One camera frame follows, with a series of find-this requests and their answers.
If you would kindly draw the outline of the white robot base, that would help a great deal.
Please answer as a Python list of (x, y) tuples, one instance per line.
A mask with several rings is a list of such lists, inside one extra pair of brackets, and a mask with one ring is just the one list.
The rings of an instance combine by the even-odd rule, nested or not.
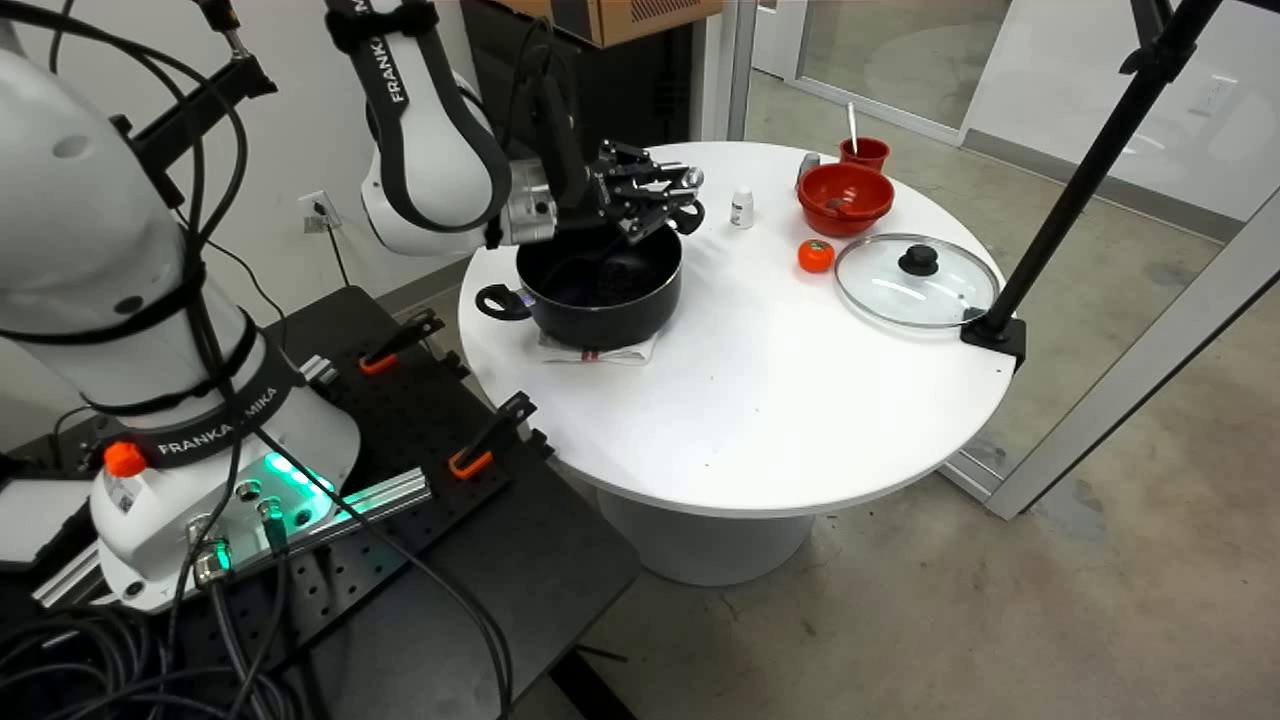
[(356, 466), (356, 420), (203, 276), (113, 119), (19, 53), (0, 54), (0, 331), (110, 424), (93, 528), (128, 607), (315, 528)]

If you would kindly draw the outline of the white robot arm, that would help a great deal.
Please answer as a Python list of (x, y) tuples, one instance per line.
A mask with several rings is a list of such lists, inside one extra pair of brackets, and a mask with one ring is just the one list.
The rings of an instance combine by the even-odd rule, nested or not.
[(392, 220), (392, 253), (448, 255), (461, 242), (552, 242), (574, 231), (630, 246), (661, 228), (705, 222), (695, 166), (626, 139), (586, 153), (556, 59), (518, 84), (511, 102), (533, 129), (518, 139), (454, 73), (433, 0), (323, 0), (323, 28), (364, 91), (364, 210)]

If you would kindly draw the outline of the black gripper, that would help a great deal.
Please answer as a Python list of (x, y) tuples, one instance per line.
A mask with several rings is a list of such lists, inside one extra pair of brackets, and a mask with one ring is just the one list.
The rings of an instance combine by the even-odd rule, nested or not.
[(694, 236), (705, 222), (705, 171), (655, 161), (639, 144), (605, 139), (595, 155), (578, 144), (552, 144), (543, 166), (562, 231), (609, 228), (626, 242), (639, 242), (661, 228)]

